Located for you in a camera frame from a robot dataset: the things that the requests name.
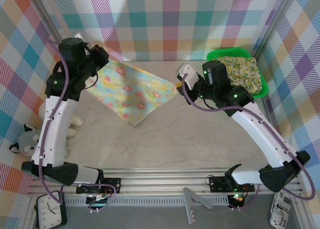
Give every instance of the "analog clock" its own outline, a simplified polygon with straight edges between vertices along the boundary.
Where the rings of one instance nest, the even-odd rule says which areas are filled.
[[[52,194],[58,199],[64,196],[57,190],[53,191]],[[39,229],[57,229],[67,223],[67,212],[64,199],[63,204],[60,205],[48,194],[42,195],[36,200],[35,210],[37,227]]]

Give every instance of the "stuffed animal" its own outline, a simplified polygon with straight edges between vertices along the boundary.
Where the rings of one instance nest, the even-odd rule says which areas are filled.
[[[41,130],[36,129],[29,124],[24,124],[24,132],[18,137],[18,142],[12,144],[9,149],[14,153],[21,153],[25,156],[32,157],[38,145]],[[64,158],[69,155],[69,148],[65,147]]]
[[[42,121],[45,119],[46,114],[46,103],[42,103],[42,105],[39,107],[38,115],[41,118]],[[71,119],[71,125],[76,127],[81,127],[84,124],[84,121],[77,115],[73,115]],[[67,138],[73,138],[77,135],[77,131],[71,127],[69,127],[66,137]]]

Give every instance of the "cloth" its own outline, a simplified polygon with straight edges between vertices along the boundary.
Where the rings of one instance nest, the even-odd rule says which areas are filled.
[[[218,57],[227,70],[232,86],[243,86],[252,95],[262,89],[261,76],[254,57]]]
[[[177,94],[171,82],[113,59],[98,71],[98,77],[88,91],[133,126]],[[89,78],[87,87],[95,80]]]

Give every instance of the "green basket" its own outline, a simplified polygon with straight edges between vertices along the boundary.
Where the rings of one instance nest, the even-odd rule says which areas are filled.
[[[241,47],[233,47],[233,48],[226,48],[226,49],[220,49],[220,50],[213,50],[206,55],[207,61],[213,61],[217,58],[221,57],[243,57],[243,58],[251,58],[250,53]],[[261,76],[261,83],[262,83],[262,89],[259,91],[258,94],[252,95],[254,99],[257,98],[263,98],[268,94],[269,87],[268,84],[262,75],[261,71],[259,70],[260,76]]]

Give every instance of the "clock face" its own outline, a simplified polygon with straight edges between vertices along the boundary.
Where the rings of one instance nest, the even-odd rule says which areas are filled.
[[[59,199],[59,193],[53,191],[52,194]],[[54,228],[62,223],[60,204],[51,196],[44,195],[37,200],[39,229]]]

